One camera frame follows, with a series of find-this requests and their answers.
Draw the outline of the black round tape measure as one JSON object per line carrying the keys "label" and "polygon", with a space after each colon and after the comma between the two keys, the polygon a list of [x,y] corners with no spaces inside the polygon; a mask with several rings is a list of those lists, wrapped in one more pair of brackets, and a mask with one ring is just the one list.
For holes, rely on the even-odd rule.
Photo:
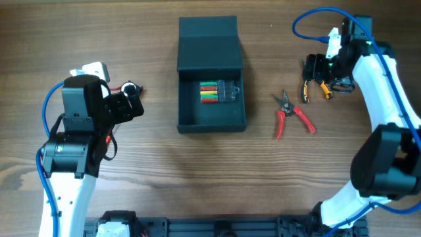
{"label": "black round tape measure", "polygon": [[111,88],[110,91],[122,92],[126,97],[140,97],[143,91],[143,86],[138,86],[129,80],[119,87]]}

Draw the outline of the orange black pliers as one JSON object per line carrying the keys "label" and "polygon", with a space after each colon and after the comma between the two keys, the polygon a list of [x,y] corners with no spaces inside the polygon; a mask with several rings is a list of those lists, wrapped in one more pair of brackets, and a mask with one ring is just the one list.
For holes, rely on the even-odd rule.
{"label": "orange black pliers", "polygon": [[[304,85],[304,86],[303,85],[301,86],[301,99],[302,99],[303,103],[309,102],[308,85],[309,85],[309,83]],[[333,98],[333,93],[330,91],[328,85],[325,82],[323,82],[321,84],[318,84],[318,85],[322,88],[322,91],[324,92],[324,95],[325,95],[326,99],[332,99]]]}

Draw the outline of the red handled cutters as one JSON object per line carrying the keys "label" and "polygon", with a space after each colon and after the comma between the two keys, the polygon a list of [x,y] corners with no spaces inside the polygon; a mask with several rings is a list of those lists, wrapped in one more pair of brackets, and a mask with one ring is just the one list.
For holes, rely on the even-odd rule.
{"label": "red handled cutters", "polygon": [[304,114],[304,112],[302,112],[302,110],[298,106],[295,106],[290,102],[286,91],[284,91],[282,99],[277,97],[276,95],[272,96],[275,99],[275,101],[280,105],[280,109],[276,113],[278,117],[278,132],[276,136],[277,140],[280,140],[282,138],[285,125],[285,118],[293,115],[298,116],[302,120],[302,122],[307,126],[311,134],[314,134],[316,132],[316,128],[314,127],[310,119],[306,116],[306,114]]}

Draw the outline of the clear case coloured screwdrivers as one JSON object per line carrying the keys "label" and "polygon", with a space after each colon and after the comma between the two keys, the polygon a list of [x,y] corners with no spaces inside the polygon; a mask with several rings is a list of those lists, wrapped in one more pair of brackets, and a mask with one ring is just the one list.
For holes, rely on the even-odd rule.
{"label": "clear case coloured screwdrivers", "polygon": [[199,87],[202,103],[233,102],[240,92],[233,80],[203,81]]}

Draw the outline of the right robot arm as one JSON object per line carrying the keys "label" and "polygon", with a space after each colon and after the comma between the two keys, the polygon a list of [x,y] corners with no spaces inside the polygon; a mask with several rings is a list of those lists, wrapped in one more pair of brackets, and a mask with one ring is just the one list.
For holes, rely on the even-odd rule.
{"label": "right robot arm", "polygon": [[360,88],[372,132],[352,160],[348,183],[310,213],[307,232],[360,235],[365,214],[420,192],[420,117],[401,85],[390,44],[372,35],[370,16],[345,13],[342,26],[320,41],[328,50],[307,57],[304,83],[316,81],[327,98]]}

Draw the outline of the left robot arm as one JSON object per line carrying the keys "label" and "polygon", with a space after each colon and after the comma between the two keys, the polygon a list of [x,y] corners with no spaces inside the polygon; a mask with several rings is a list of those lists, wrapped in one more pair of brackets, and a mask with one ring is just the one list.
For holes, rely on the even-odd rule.
{"label": "left robot arm", "polygon": [[64,113],[37,151],[44,189],[40,236],[82,236],[102,160],[115,145],[117,124],[144,114],[142,87],[128,81],[113,93],[98,76],[71,76],[60,83]]}

